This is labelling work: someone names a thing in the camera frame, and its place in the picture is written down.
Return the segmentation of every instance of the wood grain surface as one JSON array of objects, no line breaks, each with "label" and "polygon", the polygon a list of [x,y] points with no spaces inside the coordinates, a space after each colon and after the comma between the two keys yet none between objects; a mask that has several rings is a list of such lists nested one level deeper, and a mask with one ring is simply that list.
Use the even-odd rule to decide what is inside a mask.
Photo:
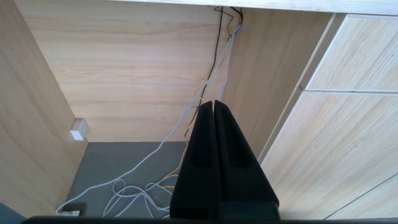
[{"label": "wood grain surface", "polygon": [[[16,3],[75,116],[87,120],[91,142],[163,140],[213,62],[220,21],[214,7],[87,0]],[[228,21],[224,16],[219,52],[226,44]],[[206,89],[206,100],[218,97],[224,63]],[[193,110],[170,141],[183,140]]]},{"label": "wood grain surface", "polygon": [[12,0],[0,1],[0,200],[19,213],[53,215],[65,201],[87,141]]},{"label": "wood grain surface", "polygon": [[258,157],[332,14],[265,9],[243,13],[223,101]]},{"label": "wood grain surface", "polygon": [[398,91],[398,17],[348,15],[306,89]]},{"label": "wood grain surface", "polygon": [[327,219],[397,218],[398,175],[391,177]]},{"label": "wood grain surface", "polygon": [[240,6],[265,9],[287,9],[317,12],[398,15],[396,0],[116,0],[199,4],[212,6]]},{"label": "wood grain surface", "polygon": [[326,218],[396,174],[397,121],[398,95],[303,92],[262,163],[282,219]]}]

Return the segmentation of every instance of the cabinet door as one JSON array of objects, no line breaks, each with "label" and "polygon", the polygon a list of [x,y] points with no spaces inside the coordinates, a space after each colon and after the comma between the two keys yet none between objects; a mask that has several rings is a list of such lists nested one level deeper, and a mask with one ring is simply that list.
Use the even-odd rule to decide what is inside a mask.
[{"label": "cabinet door", "polygon": [[398,91],[398,17],[346,16],[306,89]]},{"label": "cabinet door", "polygon": [[303,92],[262,168],[282,218],[323,219],[396,174],[397,161],[398,95]]}]

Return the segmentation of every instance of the wooden cabinet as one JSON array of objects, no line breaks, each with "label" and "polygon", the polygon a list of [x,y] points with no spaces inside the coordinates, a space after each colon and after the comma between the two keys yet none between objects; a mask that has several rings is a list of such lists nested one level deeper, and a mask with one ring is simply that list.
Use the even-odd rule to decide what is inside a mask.
[{"label": "wooden cabinet", "polygon": [[304,88],[398,91],[398,17],[347,15]]},{"label": "wooden cabinet", "polygon": [[282,218],[398,217],[398,19],[330,27],[262,168]]},{"label": "wooden cabinet", "polygon": [[303,92],[262,163],[282,218],[326,218],[396,174],[397,134],[398,95]]}]

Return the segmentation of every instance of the thin wire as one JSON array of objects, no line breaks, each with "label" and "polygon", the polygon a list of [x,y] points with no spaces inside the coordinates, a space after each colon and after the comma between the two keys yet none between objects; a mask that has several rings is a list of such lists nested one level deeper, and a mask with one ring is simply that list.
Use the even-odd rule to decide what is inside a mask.
[{"label": "thin wire", "polygon": [[[171,175],[170,177],[178,177],[178,175],[175,174],[175,175]],[[141,196],[141,195],[143,195],[143,196],[145,197],[146,204],[147,204],[147,200],[149,200],[149,202],[150,202],[151,204],[153,204],[153,206],[154,206],[156,209],[158,209],[158,210],[163,210],[163,211],[165,211],[165,212],[168,212],[168,211],[169,211],[169,207],[164,207],[164,208],[162,208],[162,207],[159,207],[158,205],[156,205],[156,203],[153,201],[153,199],[152,199],[152,198],[150,197],[150,195],[147,193],[150,189],[153,189],[154,187],[158,186],[158,187],[164,189],[167,193],[169,193],[169,194],[171,195],[172,193],[171,193],[169,190],[167,190],[167,189],[165,189],[165,188],[163,188],[163,187],[161,187],[161,186],[159,185],[161,182],[165,181],[166,179],[162,179],[162,180],[158,181],[157,183],[149,183],[149,184],[147,184],[146,187],[145,187],[145,190],[142,190],[141,188],[136,187],[136,186],[133,186],[133,185],[126,186],[126,182],[125,182],[123,179],[119,179],[119,180],[123,183],[123,188],[122,188],[121,190],[119,190],[119,191],[116,191],[116,190],[115,190],[115,183],[116,183],[117,181],[115,181],[115,183],[113,184],[113,187],[112,187],[112,191],[113,191],[114,195],[111,197],[111,199],[110,199],[110,200],[108,201],[108,203],[106,204],[105,209],[104,209],[104,211],[103,211],[103,216],[106,216],[106,215],[111,211],[111,209],[119,202],[119,200],[120,200],[121,198],[135,197],[135,198],[134,198],[134,199],[121,211],[121,212],[119,212],[119,213],[115,216],[115,217],[118,217],[118,216],[121,215],[123,212],[125,212],[125,211],[130,207],[130,205],[132,205],[132,203],[134,203],[134,202],[136,201],[136,199],[137,199],[139,196]],[[132,194],[132,195],[124,195],[125,190],[126,190],[126,189],[130,189],[130,188],[137,189],[137,190],[139,190],[140,192],[139,192],[139,193],[136,193],[136,194]],[[108,209],[109,205],[111,204],[111,202],[113,201],[113,199],[116,198],[116,197],[118,197],[118,199],[116,199],[116,201],[115,201],[115,202],[112,204],[112,206],[110,206],[110,208]],[[150,213],[151,216],[153,217],[153,214],[151,213],[151,211],[150,211],[148,205],[147,205],[147,208],[148,208],[149,213]]]},{"label": "thin wire", "polygon": [[214,8],[214,11],[218,11],[218,12],[224,13],[224,14],[229,15],[229,16],[231,17],[231,19],[230,19],[229,22],[228,22],[228,25],[226,26],[226,30],[227,30],[227,32],[228,32],[228,35],[231,37],[232,34],[231,34],[230,31],[229,31],[229,25],[231,24],[232,20],[233,20],[235,17],[232,16],[231,14],[227,13],[227,12],[224,12],[224,11],[219,10],[218,8],[219,8],[219,6],[215,7],[215,8]]},{"label": "thin wire", "polygon": [[[220,35],[221,35],[221,25],[223,23],[223,12],[224,12],[224,7],[221,7],[221,11],[220,11],[220,24],[218,25],[218,35],[217,35],[217,41],[216,41],[216,48],[215,48],[215,52],[214,52],[214,60],[213,60],[213,65],[211,66],[210,72],[207,76],[207,80],[209,80],[211,73],[213,72],[214,66],[216,64],[216,60],[217,60],[217,50],[218,50],[218,43],[220,42]],[[201,92],[200,98],[203,98],[203,94],[205,93],[206,90],[206,86],[204,87],[203,91]],[[197,106],[197,109],[195,110],[195,114],[193,115],[191,122],[193,121],[195,115],[198,113],[199,107],[201,105],[201,100],[199,101],[199,104]]]},{"label": "thin wire", "polygon": [[231,9],[233,9],[235,12],[237,12],[240,16],[241,16],[241,18],[242,18],[242,21],[243,21],[243,13],[242,13],[242,7],[240,8],[240,11],[238,11],[237,9],[235,9],[234,7],[230,7]]},{"label": "thin wire", "polygon": [[[219,100],[219,101],[220,101],[220,99],[221,99],[221,97],[222,97],[222,95],[223,95],[224,87],[225,87],[225,85],[226,85],[226,83],[227,83],[227,81],[228,81],[229,61],[230,61],[230,59],[231,59],[231,52],[232,52],[232,46],[233,46],[235,34],[237,33],[237,31],[240,30],[241,27],[242,27],[242,25],[238,25],[238,26],[235,28],[235,31],[233,32],[233,35],[232,35],[231,39],[228,41],[227,45],[225,46],[226,48],[229,49],[229,50],[228,50],[227,67],[226,67],[226,79],[225,79],[224,85],[223,85],[223,87],[221,88],[220,93],[219,93],[219,95],[218,95],[218,100]],[[223,54],[220,56],[221,61],[218,62],[216,68],[218,68],[218,66],[220,65],[220,63],[223,61],[222,59],[224,58],[224,54],[225,54],[225,52],[223,52]],[[188,132],[189,128],[191,127],[191,125],[194,123],[194,120],[196,120],[197,115],[198,115],[198,114],[195,113],[195,116],[194,116],[193,119],[191,120],[191,123],[189,124],[189,126],[188,126],[188,127],[186,128],[186,130],[185,130],[185,133],[184,133],[184,140],[185,140],[187,146],[185,147],[184,152],[182,153],[181,160],[180,160],[180,165],[178,165],[177,168],[175,168],[171,173],[167,174],[164,178],[167,178],[169,175],[173,174],[175,171],[177,171],[179,168],[181,168],[184,155],[185,155],[185,153],[186,153],[186,151],[187,151],[187,148],[188,148],[188,141],[187,141],[187,139],[186,139],[185,136],[187,135],[187,132]]]},{"label": "thin wire", "polygon": [[225,85],[226,85],[226,83],[228,82],[229,62],[231,61],[231,52],[232,52],[232,47],[233,47],[233,44],[234,44],[235,34],[236,34],[236,32],[237,32],[238,30],[240,30],[241,27],[242,27],[242,25],[238,25],[238,26],[235,28],[234,34],[233,34],[232,37],[231,37],[231,43],[230,43],[229,50],[228,50],[228,59],[227,59],[227,61],[226,61],[225,82],[224,82],[223,87],[221,87],[220,93],[218,94],[218,101],[221,101],[221,97],[223,96]]},{"label": "thin wire", "polygon": [[193,117],[193,120],[191,121],[191,123],[188,125],[188,127],[186,128],[186,130],[185,130],[185,132],[184,132],[184,140],[185,140],[185,143],[186,143],[187,145],[185,146],[184,152],[182,153],[182,156],[181,156],[181,159],[180,159],[180,165],[178,165],[177,168],[175,168],[172,172],[170,172],[170,173],[167,174],[165,177],[163,177],[163,179],[168,178],[170,175],[172,175],[175,171],[177,171],[177,170],[181,167],[182,161],[183,161],[183,159],[184,159],[184,155],[185,155],[185,153],[186,153],[186,151],[187,151],[187,149],[188,149],[188,141],[187,141],[185,135],[187,134],[187,132],[188,132],[189,128],[191,127],[191,125],[196,121],[197,115],[198,115],[198,114],[195,114],[195,116]]},{"label": "thin wire", "polygon": [[[223,59],[223,57],[224,57],[224,54],[225,54],[225,52],[226,52],[226,49],[228,48],[228,46],[229,46],[230,43],[231,43],[231,40],[230,40],[230,41],[228,42],[228,44],[225,46],[225,48],[224,48],[224,50],[223,50],[223,53],[221,54],[221,56],[220,56],[220,58],[219,58],[219,60],[218,60],[218,63],[217,63],[217,65],[216,65],[215,69],[213,70],[213,74],[210,75],[209,79],[208,79],[208,80],[205,82],[205,84],[200,88],[200,92],[202,92],[203,89],[207,86],[207,84],[208,84],[209,82],[211,82],[211,81],[214,79],[215,74],[217,73],[217,69],[218,69],[218,67],[219,67],[219,65],[220,65],[220,63],[221,63],[221,61],[222,61],[222,59]],[[63,203],[61,206],[59,206],[59,207],[56,209],[55,213],[56,213],[57,215],[60,215],[59,210],[60,210],[61,208],[63,208],[66,204],[68,204],[68,203],[70,203],[70,202],[72,202],[72,201],[74,201],[74,200],[80,198],[82,195],[84,195],[85,193],[87,193],[89,190],[92,190],[92,189],[95,189],[95,188],[98,188],[98,187],[102,187],[102,186],[105,186],[105,185],[108,185],[108,184],[112,184],[112,183],[114,183],[114,182],[116,182],[116,181],[119,181],[119,179],[122,179],[125,175],[128,175],[128,174],[130,174],[131,172],[133,172],[135,169],[137,169],[137,167],[139,167],[143,162],[145,162],[151,155],[155,154],[155,153],[163,146],[164,142],[166,142],[166,140],[168,140],[168,138],[173,134],[173,132],[176,130],[176,128],[180,125],[181,120],[182,120],[182,118],[184,117],[185,113],[192,107],[192,105],[194,104],[194,102],[196,102],[196,100],[198,99],[198,97],[199,97],[199,93],[195,95],[195,97],[194,97],[194,99],[191,101],[191,103],[185,108],[185,110],[182,112],[182,114],[181,114],[181,116],[180,116],[180,119],[177,121],[177,124],[175,124],[174,128],[169,132],[169,134],[166,136],[166,138],[159,144],[159,146],[157,147],[157,149],[154,150],[153,152],[151,152],[150,154],[148,154],[148,155],[147,155],[143,160],[141,160],[134,168],[132,168],[131,170],[129,170],[129,171],[125,172],[125,173],[123,173],[122,175],[120,175],[119,177],[117,177],[117,178],[115,178],[115,179],[113,179],[113,180],[110,180],[110,181],[108,181],[108,182],[105,182],[105,183],[102,183],[102,184],[98,184],[98,185],[94,185],[94,186],[91,186],[91,187],[87,188],[87,189],[86,189],[85,191],[83,191],[80,195],[77,195],[76,197],[74,197],[74,198],[72,198],[72,199],[70,199],[70,200],[67,200],[65,203]]]}]

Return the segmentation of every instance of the black object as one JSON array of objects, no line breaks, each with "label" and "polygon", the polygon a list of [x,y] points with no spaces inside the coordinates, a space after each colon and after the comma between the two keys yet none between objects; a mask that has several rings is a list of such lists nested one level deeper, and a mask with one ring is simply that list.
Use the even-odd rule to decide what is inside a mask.
[{"label": "black object", "polygon": [[229,108],[200,106],[170,203],[171,218],[279,220],[279,200]]}]

